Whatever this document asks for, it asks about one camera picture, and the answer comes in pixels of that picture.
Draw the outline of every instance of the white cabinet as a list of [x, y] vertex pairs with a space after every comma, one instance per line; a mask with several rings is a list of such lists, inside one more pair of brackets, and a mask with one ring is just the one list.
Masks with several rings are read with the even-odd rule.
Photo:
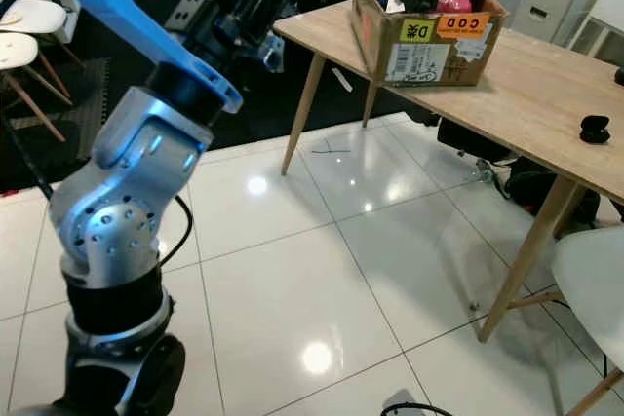
[[596, 0], [522, 0], [511, 28], [565, 46]]

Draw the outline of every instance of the sticker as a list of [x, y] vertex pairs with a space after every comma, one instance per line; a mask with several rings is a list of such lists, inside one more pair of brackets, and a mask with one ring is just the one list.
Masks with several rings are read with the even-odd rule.
[[401, 44], [392, 46], [386, 80], [390, 82], [438, 82], [447, 63], [449, 44]]
[[484, 56], [488, 45], [486, 41], [491, 32], [492, 24], [488, 23], [486, 31], [481, 39], [458, 39], [455, 41], [455, 48], [457, 49], [457, 55], [464, 57], [467, 62], [472, 62], [475, 59]]
[[401, 26], [399, 41], [403, 43], [428, 43], [434, 24], [432, 19], [406, 19]]
[[488, 27], [489, 14], [444, 15], [438, 20], [441, 38], [481, 39]]

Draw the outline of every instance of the tabletop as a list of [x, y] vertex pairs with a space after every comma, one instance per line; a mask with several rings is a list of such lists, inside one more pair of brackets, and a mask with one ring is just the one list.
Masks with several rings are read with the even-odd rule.
[[[274, 30], [368, 77], [349, 23], [351, 1], [276, 21]], [[504, 29], [477, 86], [384, 87], [624, 204], [624, 87], [616, 67]], [[611, 139], [579, 138], [590, 114]]]

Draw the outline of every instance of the orange label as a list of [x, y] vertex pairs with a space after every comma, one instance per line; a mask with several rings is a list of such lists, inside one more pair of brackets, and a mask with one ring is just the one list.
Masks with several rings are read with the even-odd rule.
[[438, 20], [441, 38], [481, 39], [489, 22], [489, 14], [444, 15]]

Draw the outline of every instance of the black bag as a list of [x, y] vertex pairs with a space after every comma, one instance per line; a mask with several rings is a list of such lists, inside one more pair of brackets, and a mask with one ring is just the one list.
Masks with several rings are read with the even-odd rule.
[[[532, 215], [536, 215], [546, 200], [556, 175], [524, 157], [512, 163], [510, 168], [511, 175], [504, 187], [506, 196]], [[572, 217], [579, 223], [591, 224], [596, 219], [600, 201], [598, 193], [588, 190]]]

